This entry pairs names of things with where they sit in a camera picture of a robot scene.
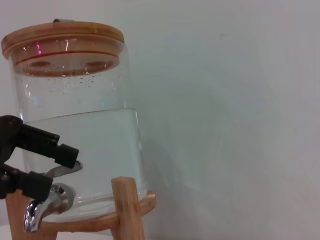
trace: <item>wooden lid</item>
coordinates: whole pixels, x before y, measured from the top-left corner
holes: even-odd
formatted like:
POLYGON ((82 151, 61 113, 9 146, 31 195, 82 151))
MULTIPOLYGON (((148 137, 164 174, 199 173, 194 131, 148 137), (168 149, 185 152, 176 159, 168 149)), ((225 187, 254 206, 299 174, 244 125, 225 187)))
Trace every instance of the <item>wooden lid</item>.
POLYGON ((125 42, 122 32, 109 25, 85 21, 50 22, 28 26, 8 34, 1 41, 2 54, 8 59, 10 52, 20 45, 63 36, 99 36, 125 42))
POLYGON ((122 32, 112 26, 62 21, 14 31, 3 38, 1 47, 18 74, 68 77, 116 67, 124 42, 122 32))

